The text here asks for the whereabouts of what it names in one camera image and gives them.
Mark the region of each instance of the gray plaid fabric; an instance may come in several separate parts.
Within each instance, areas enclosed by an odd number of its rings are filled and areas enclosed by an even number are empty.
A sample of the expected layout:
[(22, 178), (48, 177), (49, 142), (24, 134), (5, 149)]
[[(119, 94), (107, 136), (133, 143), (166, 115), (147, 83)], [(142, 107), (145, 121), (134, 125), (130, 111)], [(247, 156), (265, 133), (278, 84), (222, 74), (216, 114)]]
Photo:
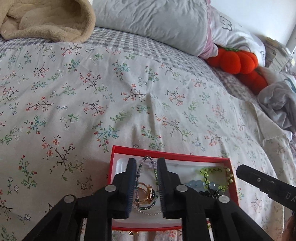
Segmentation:
[[(0, 38), (0, 53), (19, 46), (51, 43), (49, 39), (12, 39), (5, 41)], [(207, 76), (217, 80), (216, 84), (224, 86), (227, 92), (241, 100), (251, 101), (259, 106), (256, 97), (233, 75), (219, 69), (209, 67), (205, 62), (195, 56), (184, 53), (166, 44), (147, 37), (126, 32), (95, 27), (90, 38), (84, 44), (103, 46), (112, 50), (122, 50), (137, 54), (160, 63), (190, 72), (196, 76)]]

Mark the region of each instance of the gray pillow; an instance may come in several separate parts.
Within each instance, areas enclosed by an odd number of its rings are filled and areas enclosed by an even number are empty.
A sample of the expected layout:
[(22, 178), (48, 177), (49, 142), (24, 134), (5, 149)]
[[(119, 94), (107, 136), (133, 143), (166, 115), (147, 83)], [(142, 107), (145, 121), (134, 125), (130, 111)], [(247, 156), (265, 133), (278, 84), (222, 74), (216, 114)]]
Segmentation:
[(206, 0), (93, 0), (93, 8), (97, 27), (149, 37), (195, 56), (205, 49)]

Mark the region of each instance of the fluffy tan blanket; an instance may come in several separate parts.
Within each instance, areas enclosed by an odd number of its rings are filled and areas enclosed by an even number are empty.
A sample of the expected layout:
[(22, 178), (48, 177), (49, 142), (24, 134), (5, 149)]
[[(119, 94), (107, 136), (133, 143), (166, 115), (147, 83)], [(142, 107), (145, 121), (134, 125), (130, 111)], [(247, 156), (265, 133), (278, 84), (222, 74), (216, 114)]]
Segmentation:
[(0, 34), (6, 40), (33, 37), (83, 43), (95, 20), (88, 0), (0, 0)]

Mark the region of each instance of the orange pumpkin plush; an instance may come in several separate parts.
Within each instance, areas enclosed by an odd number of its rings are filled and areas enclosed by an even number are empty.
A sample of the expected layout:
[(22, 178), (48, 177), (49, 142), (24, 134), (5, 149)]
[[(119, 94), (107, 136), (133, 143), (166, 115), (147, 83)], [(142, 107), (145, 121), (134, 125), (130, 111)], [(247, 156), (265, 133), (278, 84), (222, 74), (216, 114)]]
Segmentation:
[(258, 59), (251, 52), (218, 47), (218, 55), (208, 58), (206, 62), (227, 73), (237, 74), (237, 78), (256, 95), (268, 85), (266, 80), (255, 71), (258, 67)]

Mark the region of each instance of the white floral fabric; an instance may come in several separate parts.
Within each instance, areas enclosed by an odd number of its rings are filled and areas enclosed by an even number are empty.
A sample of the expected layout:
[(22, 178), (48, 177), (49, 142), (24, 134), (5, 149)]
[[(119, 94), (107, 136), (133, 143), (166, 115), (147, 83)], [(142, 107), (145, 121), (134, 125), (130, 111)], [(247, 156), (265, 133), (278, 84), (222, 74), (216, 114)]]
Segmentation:
[[(22, 240), (64, 195), (87, 196), (106, 185), (113, 145), (228, 157), (234, 170), (246, 164), (295, 184), (285, 134), (254, 104), (228, 94), (203, 61), (205, 71), (195, 76), (84, 44), (21, 46), (0, 56), (0, 234), (6, 240)], [(280, 240), (283, 207), (235, 181), (241, 208)], [(155, 239), (177, 240), (179, 232)], [(114, 240), (127, 236), (113, 234)]]

